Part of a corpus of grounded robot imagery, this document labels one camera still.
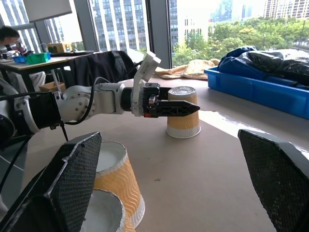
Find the dark blue bag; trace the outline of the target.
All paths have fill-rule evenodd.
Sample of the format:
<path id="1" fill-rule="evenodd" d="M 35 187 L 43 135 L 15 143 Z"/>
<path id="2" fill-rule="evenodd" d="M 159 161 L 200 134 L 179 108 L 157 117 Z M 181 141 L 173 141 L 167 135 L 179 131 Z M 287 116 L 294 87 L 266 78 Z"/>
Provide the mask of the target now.
<path id="1" fill-rule="evenodd" d="M 253 66 L 239 56 L 248 51 L 258 51 L 254 46 L 240 47 L 227 53 L 219 62 L 217 71 L 226 74 L 238 75 L 260 81 L 270 82 L 288 87 L 309 90 L 309 86 L 304 86 L 297 81 L 267 74 Z"/>

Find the white board panel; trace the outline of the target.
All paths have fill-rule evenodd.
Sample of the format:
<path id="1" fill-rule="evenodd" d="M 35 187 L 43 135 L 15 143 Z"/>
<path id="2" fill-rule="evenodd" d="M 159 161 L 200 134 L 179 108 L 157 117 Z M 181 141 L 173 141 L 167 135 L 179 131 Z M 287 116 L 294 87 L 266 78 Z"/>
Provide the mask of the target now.
<path id="1" fill-rule="evenodd" d="M 23 0 L 30 23 L 72 13 L 70 0 Z"/>

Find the orange white paper cup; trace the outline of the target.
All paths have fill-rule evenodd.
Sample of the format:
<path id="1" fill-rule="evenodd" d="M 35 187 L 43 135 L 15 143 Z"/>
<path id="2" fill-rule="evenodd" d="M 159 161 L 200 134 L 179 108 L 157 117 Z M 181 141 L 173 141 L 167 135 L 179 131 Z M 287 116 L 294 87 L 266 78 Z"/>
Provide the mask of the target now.
<path id="1" fill-rule="evenodd" d="M 145 202 L 127 149 L 121 143 L 101 143 L 94 188 L 107 190 L 120 198 L 126 211 L 125 231 L 135 232 L 144 217 Z"/>
<path id="2" fill-rule="evenodd" d="M 135 229 L 120 198 L 110 191 L 95 189 L 80 232 L 135 232 Z"/>
<path id="3" fill-rule="evenodd" d="M 174 87 L 168 91 L 168 100 L 185 100 L 197 104 L 197 91 L 193 87 Z M 178 139 L 192 138 L 201 131 L 198 111 L 188 116 L 167 119 L 167 134 Z"/>

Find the yellow wooden box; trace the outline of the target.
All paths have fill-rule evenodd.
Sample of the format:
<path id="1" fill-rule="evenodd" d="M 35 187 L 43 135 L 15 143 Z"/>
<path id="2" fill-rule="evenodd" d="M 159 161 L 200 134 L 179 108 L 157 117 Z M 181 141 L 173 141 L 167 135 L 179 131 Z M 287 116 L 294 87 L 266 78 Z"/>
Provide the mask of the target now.
<path id="1" fill-rule="evenodd" d="M 65 53 L 65 52 L 71 52 L 72 46 L 71 43 L 49 43 L 47 45 L 48 51 L 50 53 Z"/>

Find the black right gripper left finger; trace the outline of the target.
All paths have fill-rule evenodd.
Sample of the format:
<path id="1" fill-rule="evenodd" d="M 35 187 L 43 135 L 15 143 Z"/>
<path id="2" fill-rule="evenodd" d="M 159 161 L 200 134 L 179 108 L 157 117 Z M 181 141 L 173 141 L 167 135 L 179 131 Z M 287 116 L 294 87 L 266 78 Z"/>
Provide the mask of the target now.
<path id="1" fill-rule="evenodd" d="M 64 143 L 0 221 L 0 232 L 79 232 L 93 192 L 102 137 Z"/>

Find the black jacket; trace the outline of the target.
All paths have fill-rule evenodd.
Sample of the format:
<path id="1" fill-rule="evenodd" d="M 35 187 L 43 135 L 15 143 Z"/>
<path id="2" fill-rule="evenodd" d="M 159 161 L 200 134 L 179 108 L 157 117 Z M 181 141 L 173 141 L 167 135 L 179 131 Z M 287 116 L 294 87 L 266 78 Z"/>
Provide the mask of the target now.
<path id="1" fill-rule="evenodd" d="M 95 78 L 103 77 L 111 83 L 132 79 L 137 67 L 125 51 L 108 51 L 80 56 L 69 60 L 71 74 L 67 77 L 68 86 L 93 84 Z"/>

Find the wooden background table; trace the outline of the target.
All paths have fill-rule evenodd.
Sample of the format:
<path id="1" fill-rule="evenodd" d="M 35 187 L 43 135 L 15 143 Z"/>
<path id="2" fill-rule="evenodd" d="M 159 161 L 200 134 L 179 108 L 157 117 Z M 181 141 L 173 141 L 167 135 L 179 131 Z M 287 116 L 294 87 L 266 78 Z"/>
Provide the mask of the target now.
<path id="1" fill-rule="evenodd" d="M 33 92 L 34 86 L 32 80 L 30 79 L 30 74 L 39 73 L 43 71 L 50 71 L 58 68 L 63 69 L 64 67 L 69 66 L 69 60 L 72 60 L 80 56 L 88 56 L 91 54 L 93 54 L 93 52 L 92 53 L 77 52 L 76 56 L 51 57 L 51 59 L 48 60 L 47 62 L 38 64 L 15 63 L 14 61 L 6 63 L 0 62 L 0 72 L 4 80 L 7 81 L 9 84 L 11 84 L 11 82 L 8 78 L 7 74 L 8 71 L 20 74 L 23 78 L 27 90 Z"/>

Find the green plastic bin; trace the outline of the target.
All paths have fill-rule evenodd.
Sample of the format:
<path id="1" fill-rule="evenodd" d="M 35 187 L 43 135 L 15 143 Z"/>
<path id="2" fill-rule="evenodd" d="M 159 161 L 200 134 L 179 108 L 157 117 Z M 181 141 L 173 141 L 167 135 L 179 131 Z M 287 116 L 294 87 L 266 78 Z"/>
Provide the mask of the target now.
<path id="1" fill-rule="evenodd" d="M 51 59 L 51 53 L 37 53 L 31 54 L 26 57 L 26 63 L 29 65 L 46 63 Z"/>

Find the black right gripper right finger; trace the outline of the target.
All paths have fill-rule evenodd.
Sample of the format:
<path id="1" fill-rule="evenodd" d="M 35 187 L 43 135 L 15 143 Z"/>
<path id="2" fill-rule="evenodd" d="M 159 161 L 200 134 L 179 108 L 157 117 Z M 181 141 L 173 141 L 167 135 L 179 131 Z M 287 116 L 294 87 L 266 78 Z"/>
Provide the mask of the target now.
<path id="1" fill-rule="evenodd" d="M 309 159 L 272 134 L 239 130 L 259 200 L 277 232 L 309 232 Z"/>

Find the brown cardboard box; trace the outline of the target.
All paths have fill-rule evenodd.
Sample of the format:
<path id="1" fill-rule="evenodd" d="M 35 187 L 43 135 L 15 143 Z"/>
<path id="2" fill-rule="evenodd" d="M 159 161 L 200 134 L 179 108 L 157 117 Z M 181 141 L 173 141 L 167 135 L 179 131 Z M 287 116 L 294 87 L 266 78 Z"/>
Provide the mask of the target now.
<path id="1" fill-rule="evenodd" d="M 40 91 L 56 92 L 56 91 L 60 90 L 60 92 L 65 92 L 66 86 L 63 82 L 59 82 L 58 86 L 56 85 L 55 82 L 50 82 L 50 83 L 44 84 L 42 86 L 39 86 L 39 89 L 40 89 Z"/>

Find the seated person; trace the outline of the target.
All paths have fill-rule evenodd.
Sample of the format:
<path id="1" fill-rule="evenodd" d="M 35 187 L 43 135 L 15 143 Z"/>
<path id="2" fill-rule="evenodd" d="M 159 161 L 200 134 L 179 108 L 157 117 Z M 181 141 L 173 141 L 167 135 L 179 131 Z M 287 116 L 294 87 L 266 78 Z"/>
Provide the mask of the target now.
<path id="1" fill-rule="evenodd" d="M 19 42 L 20 35 L 17 30 L 8 27 L 3 26 L 0 28 L 0 44 L 6 45 L 11 43 Z M 24 80 L 20 74 L 7 71 L 8 78 L 10 82 L 12 83 L 13 87 L 19 92 L 19 93 L 25 93 L 28 92 L 27 87 L 24 83 Z M 40 91 L 40 86 L 45 84 L 46 80 L 46 74 L 45 72 L 37 72 L 32 73 L 29 75 L 32 85 L 34 87 L 35 92 Z"/>

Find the black plastic bag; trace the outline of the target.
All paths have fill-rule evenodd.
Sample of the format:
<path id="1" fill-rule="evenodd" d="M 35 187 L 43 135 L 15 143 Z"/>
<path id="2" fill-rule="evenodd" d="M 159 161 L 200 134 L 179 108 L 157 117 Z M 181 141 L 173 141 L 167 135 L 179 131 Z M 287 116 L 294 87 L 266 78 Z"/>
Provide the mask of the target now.
<path id="1" fill-rule="evenodd" d="M 295 49 L 248 51 L 239 58 L 267 74 L 309 86 L 308 52 Z"/>

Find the yellow knitted cloth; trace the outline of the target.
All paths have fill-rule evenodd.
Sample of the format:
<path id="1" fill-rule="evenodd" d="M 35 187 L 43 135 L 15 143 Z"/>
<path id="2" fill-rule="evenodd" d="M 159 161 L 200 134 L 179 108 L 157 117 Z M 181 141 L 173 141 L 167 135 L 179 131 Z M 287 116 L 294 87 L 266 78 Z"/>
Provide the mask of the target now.
<path id="1" fill-rule="evenodd" d="M 204 73 L 204 70 L 217 66 L 219 62 L 220 60 L 216 58 L 210 60 L 195 59 L 187 65 L 181 65 L 171 69 L 157 67 L 155 74 L 162 79 L 187 78 L 207 81 L 208 75 Z"/>

